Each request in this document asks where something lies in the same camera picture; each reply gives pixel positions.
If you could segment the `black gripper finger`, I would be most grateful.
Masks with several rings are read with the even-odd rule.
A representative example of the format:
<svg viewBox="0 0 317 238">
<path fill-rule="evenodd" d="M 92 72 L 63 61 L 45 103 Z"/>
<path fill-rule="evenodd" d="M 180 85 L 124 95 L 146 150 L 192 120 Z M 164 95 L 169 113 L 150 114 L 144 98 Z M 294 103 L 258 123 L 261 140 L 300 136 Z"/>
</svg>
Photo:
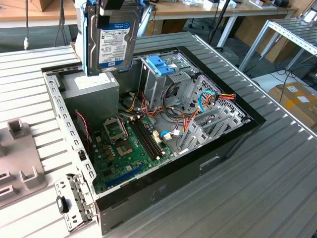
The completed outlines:
<svg viewBox="0 0 317 238">
<path fill-rule="evenodd" d="M 109 25 L 110 10 L 97 10 L 96 27 L 99 29 L 106 28 Z"/>
</svg>

